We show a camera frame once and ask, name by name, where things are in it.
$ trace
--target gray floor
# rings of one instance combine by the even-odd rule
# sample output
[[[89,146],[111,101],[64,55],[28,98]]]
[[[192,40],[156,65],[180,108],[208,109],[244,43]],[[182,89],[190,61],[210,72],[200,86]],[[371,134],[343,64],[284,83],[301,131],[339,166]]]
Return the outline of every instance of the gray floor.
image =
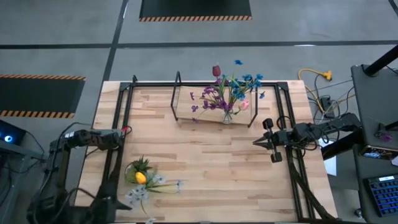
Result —
[[[110,44],[122,0],[0,1],[0,45],[4,44]],[[387,0],[252,0],[252,21],[138,22],[141,1],[130,0],[120,43],[226,42],[226,41],[347,41],[398,40],[398,17]],[[333,72],[333,80],[320,78],[318,87],[350,80],[350,66],[371,63],[392,45],[323,47],[223,47],[174,49],[118,49],[110,80],[209,80],[210,68],[219,63],[225,73],[232,61],[244,61],[243,73],[262,73],[268,80],[295,80],[301,68]],[[109,49],[0,50],[0,73],[83,75],[87,77],[74,121],[92,123]],[[303,73],[313,88],[315,75]],[[326,88],[321,95],[339,98],[352,82]],[[358,113],[355,99],[348,103]],[[71,122],[64,119],[4,118],[34,133],[48,146]],[[38,148],[31,139],[26,142]],[[73,151],[68,188],[80,178],[84,149]],[[26,177],[13,223],[26,223],[27,202],[39,184],[39,169]],[[343,190],[348,180],[331,178],[339,217],[356,220],[358,194]]]

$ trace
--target yellow and black striped border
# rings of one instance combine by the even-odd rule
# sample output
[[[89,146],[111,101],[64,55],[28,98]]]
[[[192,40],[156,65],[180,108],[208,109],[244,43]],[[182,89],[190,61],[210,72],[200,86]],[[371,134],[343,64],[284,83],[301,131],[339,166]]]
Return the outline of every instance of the yellow and black striped border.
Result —
[[[2,116],[13,116],[21,118],[68,118],[71,119],[75,116],[74,113],[68,112],[51,112],[51,111],[8,111],[3,110],[0,112]]]
[[[86,77],[61,76],[61,75],[0,75],[0,78],[31,78],[31,79],[53,79],[53,80],[86,80]]]
[[[251,16],[171,16],[143,17],[140,22],[249,21]]]

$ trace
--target wooden tabletop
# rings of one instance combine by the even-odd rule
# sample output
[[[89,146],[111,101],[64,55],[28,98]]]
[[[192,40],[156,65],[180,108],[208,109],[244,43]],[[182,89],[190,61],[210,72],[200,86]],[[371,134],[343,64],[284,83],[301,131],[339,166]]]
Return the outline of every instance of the wooden tabletop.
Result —
[[[304,83],[288,83],[296,122],[312,122]],[[104,82],[94,128],[111,128],[119,84]],[[195,124],[183,119],[176,122],[170,109],[172,91],[172,87],[134,88],[129,116],[132,133],[126,137],[119,200],[126,203],[125,195],[132,189],[124,183],[124,168],[144,155],[168,182],[184,181],[181,194],[153,193],[144,203],[148,215],[157,222],[296,221],[285,150],[279,149],[283,162],[273,164],[271,152],[252,145],[264,133],[261,122],[266,118],[275,122],[279,117],[274,89],[261,88],[266,97],[259,100],[258,116],[250,128],[206,121]],[[283,94],[282,99],[287,114]],[[96,151],[86,159],[79,187],[97,193],[105,158],[105,151]],[[304,160],[312,192],[330,214],[337,216],[321,152],[307,151]],[[304,206],[302,192],[300,196]],[[75,205],[89,205],[91,201],[78,193]],[[135,208],[118,211],[116,221],[147,219],[140,208]]]

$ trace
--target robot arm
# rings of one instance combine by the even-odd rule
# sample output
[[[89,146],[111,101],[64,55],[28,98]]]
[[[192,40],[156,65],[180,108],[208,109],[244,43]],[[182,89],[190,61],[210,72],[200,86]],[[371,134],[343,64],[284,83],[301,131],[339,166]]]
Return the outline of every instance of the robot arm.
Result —
[[[65,189],[65,181],[71,149],[96,146],[102,151],[117,151],[123,147],[124,137],[125,129],[91,129],[64,134],[51,142],[44,183],[27,211],[29,223],[106,223],[114,219],[117,209],[130,210],[117,200],[118,183],[112,178],[103,180],[89,207],[71,207],[69,203],[63,205],[70,197]]]
[[[347,113],[340,118],[333,119],[322,124],[299,123],[292,130],[287,129],[273,132],[273,123],[270,118],[262,122],[267,132],[263,137],[253,142],[256,146],[273,150],[271,155],[272,162],[282,161],[280,152],[277,152],[277,146],[291,146],[292,148],[303,149],[311,142],[316,142],[331,133],[338,131],[357,131],[361,129],[361,122],[355,114]]]

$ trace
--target flower bouquet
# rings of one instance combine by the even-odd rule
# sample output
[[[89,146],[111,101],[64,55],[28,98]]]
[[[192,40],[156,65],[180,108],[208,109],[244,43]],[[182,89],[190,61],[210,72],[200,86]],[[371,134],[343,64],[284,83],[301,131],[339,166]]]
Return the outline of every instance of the flower bouquet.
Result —
[[[242,65],[242,61],[235,60],[236,65]],[[197,117],[193,117],[192,121],[195,123],[199,122],[199,117],[208,110],[223,110],[224,124],[230,124],[233,122],[233,116],[239,114],[241,111],[245,111],[250,106],[250,101],[245,100],[247,94],[251,94],[261,86],[261,80],[263,76],[257,74],[255,77],[252,75],[243,75],[242,80],[234,77],[227,77],[221,74],[219,65],[213,67],[213,76],[216,77],[214,85],[206,86],[201,96],[195,96],[194,92],[190,92],[192,100],[195,98],[202,100],[203,109]],[[260,99],[264,98],[265,92],[260,93]],[[191,107],[192,112],[196,112],[199,109],[198,105]]]
[[[135,187],[126,195],[129,205],[135,209],[138,205],[146,214],[144,202],[148,201],[149,194],[179,194],[183,185],[182,180],[166,184],[164,176],[157,173],[157,169],[148,166],[149,160],[142,156],[139,160],[130,163],[125,170],[125,180]],[[165,187],[176,186],[173,192],[166,191]]]

